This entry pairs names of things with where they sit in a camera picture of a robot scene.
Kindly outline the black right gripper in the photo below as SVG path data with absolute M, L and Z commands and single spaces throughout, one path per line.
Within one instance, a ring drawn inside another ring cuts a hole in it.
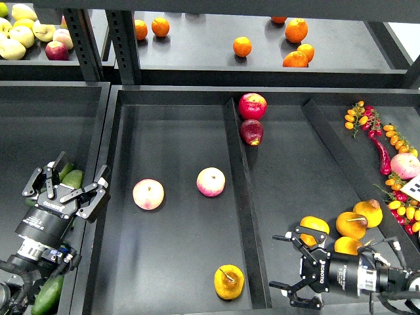
M 280 289 L 296 308 L 321 310 L 323 304 L 319 297 L 301 298 L 297 292 L 309 286 L 316 293 L 333 292 L 351 297 L 360 295 L 358 289 L 358 270 L 360 257 L 344 253 L 328 252 L 322 245 L 327 240 L 327 232 L 296 226 L 284 236 L 273 235 L 273 240 L 291 242 L 301 253 L 301 281 L 294 285 L 271 281 L 269 286 Z

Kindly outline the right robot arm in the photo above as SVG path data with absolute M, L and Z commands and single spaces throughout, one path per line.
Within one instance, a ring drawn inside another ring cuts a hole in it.
M 355 255 L 336 253 L 323 247 L 327 233 L 296 226 L 274 240 L 292 243 L 301 253 L 300 281 L 286 284 L 271 281 L 296 308 L 321 310 L 321 293 L 341 293 L 353 297 L 377 296 L 379 302 L 395 314 L 419 313 L 419 272 L 407 268 L 398 238 L 385 238 L 396 253 L 400 267 L 390 263 L 372 245 L 363 245 Z

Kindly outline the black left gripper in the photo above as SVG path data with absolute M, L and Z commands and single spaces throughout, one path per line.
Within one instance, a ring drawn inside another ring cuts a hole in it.
M 60 183 L 59 172 L 67 162 L 67 153 L 61 151 L 52 163 L 35 168 L 31 174 L 22 195 L 30 199 L 37 197 L 37 201 L 16 228 L 24 240 L 55 249 L 76 217 L 93 223 L 107 205 L 110 193 L 106 179 L 110 168 L 103 165 L 91 184 L 75 190 Z

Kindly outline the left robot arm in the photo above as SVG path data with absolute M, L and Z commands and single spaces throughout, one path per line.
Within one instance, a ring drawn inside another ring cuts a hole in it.
M 15 230 L 22 245 L 7 261 L 1 261 L 1 270 L 21 281 L 1 282 L 2 314 L 23 314 L 28 306 L 39 314 L 51 289 L 81 260 L 65 237 L 76 218 L 94 222 L 107 205 L 110 168 L 103 165 L 86 186 L 81 181 L 75 186 L 67 181 L 72 170 L 67 154 L 61 152 L 46 166 L 35 168 L 22 191 L 32 202 Z

